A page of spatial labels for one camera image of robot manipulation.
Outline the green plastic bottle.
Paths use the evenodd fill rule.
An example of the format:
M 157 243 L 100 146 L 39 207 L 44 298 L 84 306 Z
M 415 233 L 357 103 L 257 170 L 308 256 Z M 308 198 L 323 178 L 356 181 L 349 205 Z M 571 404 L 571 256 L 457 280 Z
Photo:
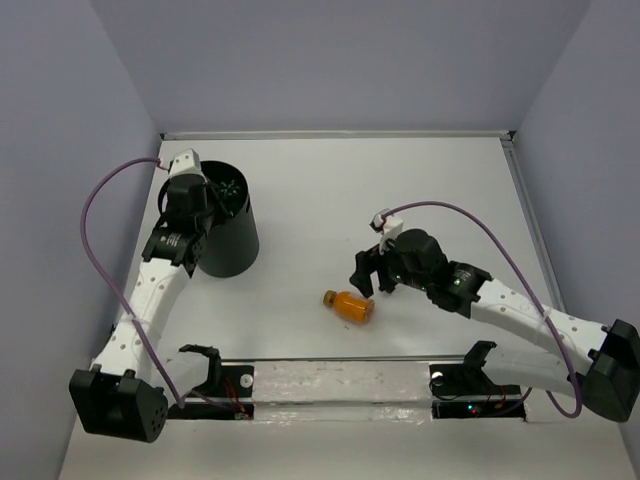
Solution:
M 215 182 L 225 199 L 229 201 L 232 209 L 239 209 L 245 201 L 246 190 L 242 182 L 236 178 L 225 179 Z

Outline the clear bottle black cap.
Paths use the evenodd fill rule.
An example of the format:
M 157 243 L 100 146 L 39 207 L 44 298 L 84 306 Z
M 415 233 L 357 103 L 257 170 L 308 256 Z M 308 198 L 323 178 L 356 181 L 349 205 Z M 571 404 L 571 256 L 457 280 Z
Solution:
M 391 280 L 381 281 L 379 284 L 379 290 L 386 294 L 392 294 L 396 290 L 396 283 Z

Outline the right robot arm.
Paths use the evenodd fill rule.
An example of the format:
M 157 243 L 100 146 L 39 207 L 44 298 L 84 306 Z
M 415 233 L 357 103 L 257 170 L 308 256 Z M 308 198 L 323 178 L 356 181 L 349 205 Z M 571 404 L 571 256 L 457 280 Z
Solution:
M 350 284 L 371 297 L 373 276 L 385 293 L 405 285 L 441 310 L 535 346 L 533 352 L 510 352 L 494 341 L 476 342 L 460 368 L 468 390 L 482 392 L 493 383 L 533 387 L 577 398 L 604 419 L 629 420 L 639 398 L 639 332 L 632 324 L 600 324 L 536 306 L 488 272 L 448 259 L 420 229 L 358 252 Z

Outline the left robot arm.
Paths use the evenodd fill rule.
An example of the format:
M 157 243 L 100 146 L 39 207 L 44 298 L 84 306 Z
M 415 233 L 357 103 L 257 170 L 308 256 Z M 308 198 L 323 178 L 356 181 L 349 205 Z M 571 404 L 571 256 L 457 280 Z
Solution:
M 162 363 L 157 353 L 179 296 L 207 251 L 209 234 L 224 207 L 206 176 L 194 169 L 172 174 L 162 189 L 166 204 L 142 252 L 135 286 L 123 301 L 103 350 L 77 370 L 69 391 L 89 434 L 145 443 L 162 432 L 172 406 L 188 395 L 209 395 L 221 383 L 218 349 L 179 348 L 181 360 Z

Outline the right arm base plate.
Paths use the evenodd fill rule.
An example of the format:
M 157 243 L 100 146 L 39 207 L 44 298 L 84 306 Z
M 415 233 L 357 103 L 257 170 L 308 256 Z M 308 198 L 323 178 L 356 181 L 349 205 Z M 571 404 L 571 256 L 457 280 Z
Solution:
M 429 389 L 435 420 L 526 419 L 519 386 L 496 385 L 484 373 L 463 364 L 432 365 Z

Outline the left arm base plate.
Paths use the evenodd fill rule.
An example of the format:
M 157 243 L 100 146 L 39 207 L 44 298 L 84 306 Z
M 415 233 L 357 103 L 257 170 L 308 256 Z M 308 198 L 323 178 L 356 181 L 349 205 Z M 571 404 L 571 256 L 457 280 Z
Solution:
M 187 394 L 183 408 L 172 406 L 169 420 L 245 421 L 254 418 L 255 367 L 249 363 L 223 363 L 221 379 L 207 381 Z

